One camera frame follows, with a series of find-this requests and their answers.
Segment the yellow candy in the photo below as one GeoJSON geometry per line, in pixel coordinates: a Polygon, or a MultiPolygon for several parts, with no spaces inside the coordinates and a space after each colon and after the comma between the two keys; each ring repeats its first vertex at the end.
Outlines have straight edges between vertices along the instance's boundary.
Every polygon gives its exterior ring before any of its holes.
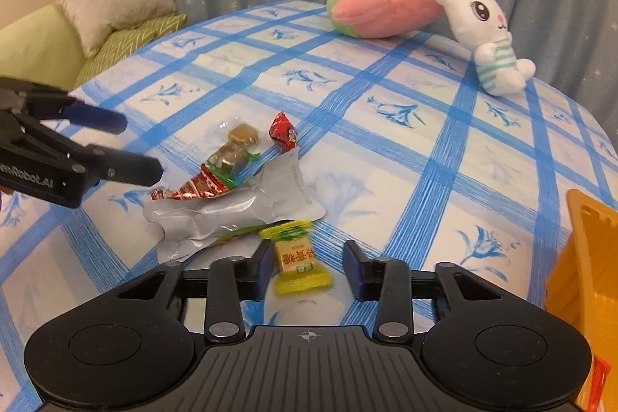
{"type": "Polygon", "coordinates": [[[275,247],[275,294],[296,295],[330,288],[333,279],[329,270],[318,259],[310,238],[313,224],[310,220],[292,220],[267,227],[260,237],[275,247]]]}

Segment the red foil snack packet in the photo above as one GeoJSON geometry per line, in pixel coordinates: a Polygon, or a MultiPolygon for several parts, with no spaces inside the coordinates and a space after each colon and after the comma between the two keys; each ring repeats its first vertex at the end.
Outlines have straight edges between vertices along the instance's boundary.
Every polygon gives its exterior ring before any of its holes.
{"type": "Polygon", "coordinates": [[[195,198],[218,198],[230,192],[229,188],[219,177],[217,177],[206,164],[202,163],[198,173],[184,183],[180,188],[155,189],[151,193],[152,201],[177,200],[188,201],[195,198]]]}

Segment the silver foil snack pouch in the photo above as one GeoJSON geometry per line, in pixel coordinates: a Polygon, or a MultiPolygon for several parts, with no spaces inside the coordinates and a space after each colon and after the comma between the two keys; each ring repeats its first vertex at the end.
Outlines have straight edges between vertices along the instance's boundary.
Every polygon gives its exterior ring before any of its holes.
{"type": "Polygon", "coordinates": [[[216,198],[151,201],[144,218],[162,230],[158,260],[184,261],[233,236],[284,220],[319,220],[325,207],[306,185],[296,149],[263,164],[240,186],[216,198]]]}

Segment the green red clear snack pack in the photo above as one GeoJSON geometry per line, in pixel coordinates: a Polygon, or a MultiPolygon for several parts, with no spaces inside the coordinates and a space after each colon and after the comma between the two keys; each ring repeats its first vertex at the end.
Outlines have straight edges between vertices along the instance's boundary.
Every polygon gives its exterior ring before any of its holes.
{"type": "Polygon", "coordinates": [[[259,154],[249,152],[244,145],[227,141],[207,158],[206,166],[228,189],[233,189],[239,173],[259,159],[259,154]]]}

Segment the green patterned cushion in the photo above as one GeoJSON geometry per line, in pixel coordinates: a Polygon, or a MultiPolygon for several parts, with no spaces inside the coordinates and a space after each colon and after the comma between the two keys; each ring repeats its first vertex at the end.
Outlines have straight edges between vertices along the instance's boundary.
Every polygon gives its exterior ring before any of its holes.
{"type": "Polygon", "coordinates": [[[86,59],[75,80],[75,87],[82,86],[147,44],[180,30],[185,24],[187,15],[168,15],[112,32],[96,55],[86,59]]]}

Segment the light green sofa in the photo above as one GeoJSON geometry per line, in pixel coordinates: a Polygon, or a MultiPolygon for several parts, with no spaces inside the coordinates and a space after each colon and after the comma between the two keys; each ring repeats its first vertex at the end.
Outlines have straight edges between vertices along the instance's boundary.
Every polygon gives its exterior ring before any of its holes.
{"type": "Polygon", "coordinates": [[[1,75],[64,90],[75,88],[86,62],[75,27],[48,4],[1,30],[1,75]]]}

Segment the blue checked tablecloth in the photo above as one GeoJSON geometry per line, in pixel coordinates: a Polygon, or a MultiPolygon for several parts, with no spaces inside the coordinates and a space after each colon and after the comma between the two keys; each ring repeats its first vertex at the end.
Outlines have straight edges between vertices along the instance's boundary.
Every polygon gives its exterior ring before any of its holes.
{"type": "Polygon", "coordinates": [[[46,120],[85,146],[159,160],[151,187],[100,180],[68,208],[14,192],[1,209],[5,411],[572,411],[592,349],[543,291],[571,233],[567,192],[617,203],[617,155],[586,109],[540,80],[480,86],[456,42],[425,32],[339,36],[322,6],[287,1],[200,23],[68,95],[122,113],[114,135],[46,120]],[[243,301],[243,341],[209,341],[209,268],[250,257],[260,231],[158,260],[144,218],[240,118],[260,159],[284,112],[326,210],[311,244],[330,288],[243,301]],[[375,341],[375,301],[343,268],[353,239],[411,272],[412,338],[375,341]]]}

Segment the brown candy in clear wrapper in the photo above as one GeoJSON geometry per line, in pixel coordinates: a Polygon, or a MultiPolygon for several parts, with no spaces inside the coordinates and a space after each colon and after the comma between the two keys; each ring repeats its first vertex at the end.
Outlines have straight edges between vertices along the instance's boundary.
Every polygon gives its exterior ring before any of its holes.
{"type": "Polygon", "coordinates": [[[224,140],[245,148],[256,148],[261,141],[260,131],[240,118],[221,122],[218,133],[224,140]]]}

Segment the small red wrapped candy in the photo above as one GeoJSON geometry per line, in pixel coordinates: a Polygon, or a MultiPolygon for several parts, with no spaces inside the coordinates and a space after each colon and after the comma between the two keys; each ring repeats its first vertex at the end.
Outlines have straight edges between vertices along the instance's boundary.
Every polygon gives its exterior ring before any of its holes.
{"type": "Polygon", "coordinates": [[[284,112],[275,115],[268,134],[281,153],[287,153],[296,148],[296,129],[284,112]]]}

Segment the orange plastic basket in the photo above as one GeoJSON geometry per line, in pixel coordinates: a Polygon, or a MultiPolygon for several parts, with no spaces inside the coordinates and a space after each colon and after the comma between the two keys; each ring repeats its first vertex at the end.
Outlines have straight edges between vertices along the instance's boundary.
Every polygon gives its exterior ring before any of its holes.
{"type": "Polygon", "coordinates": [[[570,189],[572,231],[546,282],[545,308],[587,339],[593,353],[577,397],[584,411],[617,409],[617,211],[570,189]]]}

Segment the white bunny plush toy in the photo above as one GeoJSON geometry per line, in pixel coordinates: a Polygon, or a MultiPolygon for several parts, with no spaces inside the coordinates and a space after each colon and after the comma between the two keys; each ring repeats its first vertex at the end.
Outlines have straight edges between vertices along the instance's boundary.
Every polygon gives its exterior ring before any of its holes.
{"type": "Polygon", "coordinates": [[[534,76],[531,59],[519,59],[508,21],[496,0],[434,0],[455,39],[471,52],[483,90],[499,97],[522,92],[534,76]]]}

